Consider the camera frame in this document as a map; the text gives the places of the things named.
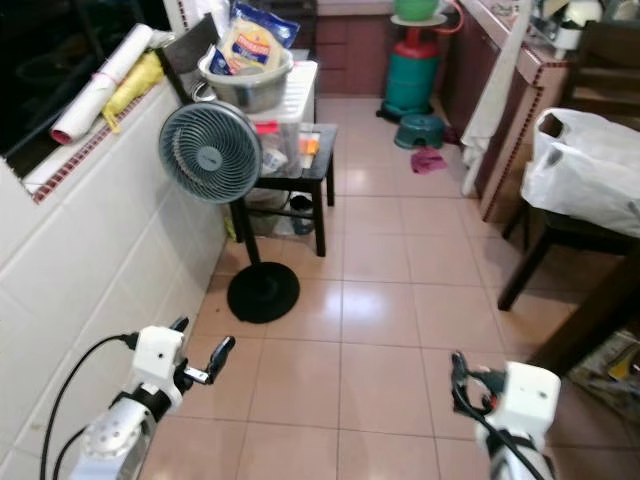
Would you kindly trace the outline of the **dark wooden table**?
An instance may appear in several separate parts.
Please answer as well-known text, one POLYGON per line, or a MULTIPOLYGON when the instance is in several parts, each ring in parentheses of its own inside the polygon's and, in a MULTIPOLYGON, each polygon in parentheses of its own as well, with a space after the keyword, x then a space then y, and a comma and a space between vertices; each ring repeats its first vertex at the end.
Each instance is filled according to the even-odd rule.
POLYGON ((527 364, 567 375, 613 333, 635 321, 640 321, 640 251, 625 257, 527 364))

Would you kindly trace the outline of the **pink rag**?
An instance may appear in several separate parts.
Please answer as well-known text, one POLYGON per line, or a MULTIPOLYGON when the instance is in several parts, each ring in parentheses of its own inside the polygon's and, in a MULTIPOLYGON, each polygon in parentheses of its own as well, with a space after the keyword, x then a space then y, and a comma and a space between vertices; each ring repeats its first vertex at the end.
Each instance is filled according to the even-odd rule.
POLYGON ((416 148, 410 155, 410 169, 412 173, 426 175, 447 170, 448 161, 438 148, 424 146, 416 148))

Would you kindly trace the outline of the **grey pedestal fan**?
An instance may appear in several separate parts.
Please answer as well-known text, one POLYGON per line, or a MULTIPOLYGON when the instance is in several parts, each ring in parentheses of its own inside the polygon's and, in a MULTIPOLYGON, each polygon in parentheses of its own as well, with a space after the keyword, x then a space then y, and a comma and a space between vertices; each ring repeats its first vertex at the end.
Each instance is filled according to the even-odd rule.
POLYGON ((262 146, 253 123, 228 102, 192 102, 165 120, 157 140, 166 173, 189 195, 227 205, 250 265, 228 285, 230 312, 243 323, 282 319, 300 298, 300 279, 288 266, 261 259, 244 197, 260 178, 262 146))

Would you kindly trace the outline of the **black flat board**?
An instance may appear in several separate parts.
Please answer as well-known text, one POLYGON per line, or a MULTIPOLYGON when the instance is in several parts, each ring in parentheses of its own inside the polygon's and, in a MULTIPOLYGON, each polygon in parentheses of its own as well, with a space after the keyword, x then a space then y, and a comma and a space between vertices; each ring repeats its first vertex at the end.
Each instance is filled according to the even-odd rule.
POLYGON ((205 14, 182 35, 174 35, 174 40, 157 50, 166 82, 178 99, 178 105, 192 104, 195 84, 204 77, 198 73, 200 59, 219 40, 218 29, 211 14, 205 14))

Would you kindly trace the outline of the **dark wooden chair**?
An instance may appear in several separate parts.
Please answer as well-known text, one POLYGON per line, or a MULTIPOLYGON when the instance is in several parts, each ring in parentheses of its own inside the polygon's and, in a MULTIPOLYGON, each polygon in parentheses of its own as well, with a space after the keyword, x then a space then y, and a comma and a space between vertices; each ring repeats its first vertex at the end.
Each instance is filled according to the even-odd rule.
MULTIPOLYGON (((640 128, 640 20, 600 22, 586 28, 557 105, 640 128)), ((500 311, 511 310, 553 247, 625 255, 640 246, 640 233, 612 232, 525 201, 504 225, 502 237, 507 239, 516 227, 522 229, 526 253, 500 291, 500 311)))

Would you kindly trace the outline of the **small green plastic stool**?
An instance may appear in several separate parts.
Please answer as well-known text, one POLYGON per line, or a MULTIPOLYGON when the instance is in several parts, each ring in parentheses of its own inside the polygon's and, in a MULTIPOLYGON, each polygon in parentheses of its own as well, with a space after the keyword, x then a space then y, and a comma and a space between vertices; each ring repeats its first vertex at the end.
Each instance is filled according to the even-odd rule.
POLYGON ((393 143, 399 148, 440 148, 445 142, 447 124, 439 116, 408 114, 399 119, 393 143))

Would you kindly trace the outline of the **brown kitchen counter cabinet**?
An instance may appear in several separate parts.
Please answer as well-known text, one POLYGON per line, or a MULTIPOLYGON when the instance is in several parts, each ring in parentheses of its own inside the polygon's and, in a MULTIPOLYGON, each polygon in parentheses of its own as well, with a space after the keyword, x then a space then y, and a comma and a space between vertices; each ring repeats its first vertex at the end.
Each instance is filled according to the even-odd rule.
MULTIPOLYGON (((463 27, 444 49, 439 99, 445 119, 457 132, 465 131, 474 115, 500 46, 509 36, 509 19, 493 12, 494 5, 513 6, 515 0, 458 0, 463 27)), ((483 220, 499 223, 520 204, 520 186, 532 155, 532 124, 536 116, 557 104, 570 60, 527 35, 515 73, 509 79, 506 106, 474 182, 483 220)))

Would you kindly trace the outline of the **white paper roll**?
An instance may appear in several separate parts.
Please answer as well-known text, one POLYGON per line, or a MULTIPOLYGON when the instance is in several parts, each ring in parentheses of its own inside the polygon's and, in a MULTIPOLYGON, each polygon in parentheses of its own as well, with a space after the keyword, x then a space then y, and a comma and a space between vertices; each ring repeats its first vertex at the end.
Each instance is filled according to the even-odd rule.
POLYGON ((49 132, 52 140, 59 145, 72 145, 90 131, 96 116, 108 104, 128 70, 154 41, 155 35, 155 29, 146 24, 134 24, 105 63, 84 84, 82 91, 70 101, 67 110, 52 124, 49 132))

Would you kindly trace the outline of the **white plastic bag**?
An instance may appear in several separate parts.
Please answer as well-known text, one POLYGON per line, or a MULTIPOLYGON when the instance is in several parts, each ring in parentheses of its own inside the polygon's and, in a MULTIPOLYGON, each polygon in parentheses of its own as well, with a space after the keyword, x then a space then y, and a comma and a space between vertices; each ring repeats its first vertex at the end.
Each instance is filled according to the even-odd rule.
POLYGON ((527 204, 640 238, 640 131, 566 108, 541 111, 535 128, 527 204))

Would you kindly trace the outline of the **white hanging cloth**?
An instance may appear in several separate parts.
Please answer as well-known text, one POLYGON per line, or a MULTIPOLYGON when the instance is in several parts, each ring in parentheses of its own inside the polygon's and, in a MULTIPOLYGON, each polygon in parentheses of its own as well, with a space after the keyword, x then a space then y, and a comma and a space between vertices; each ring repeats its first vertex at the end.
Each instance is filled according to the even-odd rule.
POLYGON ((490 140, 497 132, 500 118, 506 110, 506 100, 511 78, 516 73, 518 56, 524 44, 529 28, 534 0, 507 0, 506 6, 515 9, 515 19, 508 28, 507 36, 499 42, 499 52, 489 77, 486 78, 483 92, 477 101, 476 109, 461 137, 462 160, 467 173, 460 188, 463 197, 475 193, 475 183, 480 166, 483 165, 485 152, 490 140))

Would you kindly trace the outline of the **white kettle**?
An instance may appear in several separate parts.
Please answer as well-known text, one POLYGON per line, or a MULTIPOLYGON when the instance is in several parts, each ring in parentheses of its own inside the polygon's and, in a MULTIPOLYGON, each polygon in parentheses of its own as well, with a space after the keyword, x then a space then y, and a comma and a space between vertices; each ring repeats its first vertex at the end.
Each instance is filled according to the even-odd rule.
POLYGON ((602 19, 603 5, 600 0, 554 0, 554 4, 557 5, 552 10, 556 35, 552 45, 558 52, 576 50, 586 27, 602 19))

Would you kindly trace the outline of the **clear plastic storage box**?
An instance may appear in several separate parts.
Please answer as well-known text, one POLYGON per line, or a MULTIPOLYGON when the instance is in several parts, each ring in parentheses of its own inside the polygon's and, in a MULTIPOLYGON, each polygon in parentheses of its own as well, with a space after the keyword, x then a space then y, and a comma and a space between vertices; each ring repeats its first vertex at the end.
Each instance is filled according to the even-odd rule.
POLYGON ((317 73, 316 61, 296 61, 285 78, 280 104, 250 114, 262 146, 261 177, 300 178, 310 168, 314 155, 305 148, 314 127, 317 73))

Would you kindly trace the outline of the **yellow cloth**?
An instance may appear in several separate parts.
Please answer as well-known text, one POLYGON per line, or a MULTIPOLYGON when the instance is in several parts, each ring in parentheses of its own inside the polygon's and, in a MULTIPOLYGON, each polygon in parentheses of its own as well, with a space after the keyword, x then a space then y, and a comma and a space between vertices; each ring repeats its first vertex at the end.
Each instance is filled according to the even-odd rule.
POLYGON ((106 104, 102 106, 101 114, 111 133, 118 133, 119 115, 132 104, 137 97, 146 95, 157 82, 165 78, 163 64, 157 50, 145 52, 133 65, 127 76, 111 95, 106 104))

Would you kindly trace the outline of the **green plastic bowl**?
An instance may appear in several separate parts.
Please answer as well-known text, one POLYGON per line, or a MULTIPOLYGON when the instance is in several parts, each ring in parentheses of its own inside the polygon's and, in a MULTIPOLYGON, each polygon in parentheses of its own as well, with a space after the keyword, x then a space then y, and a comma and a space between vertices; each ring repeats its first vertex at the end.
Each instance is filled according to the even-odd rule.
POLYGON ((393 0, 394 23, 402 26, 438 26, 440 0, 393 0))

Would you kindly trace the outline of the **black side table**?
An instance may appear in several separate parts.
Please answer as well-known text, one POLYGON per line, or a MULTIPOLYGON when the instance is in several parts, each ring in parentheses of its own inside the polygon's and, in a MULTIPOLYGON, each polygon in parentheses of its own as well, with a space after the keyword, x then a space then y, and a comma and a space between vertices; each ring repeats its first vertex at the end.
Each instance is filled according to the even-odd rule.
POLYGON ((260 236, 311 236, 317 256, 328 255, 326 209, 335 205, 333 173, 337 127, 314 124, 320 134, 319 151, 300 178, 260 177, 246 198, 248 220, 260 236))

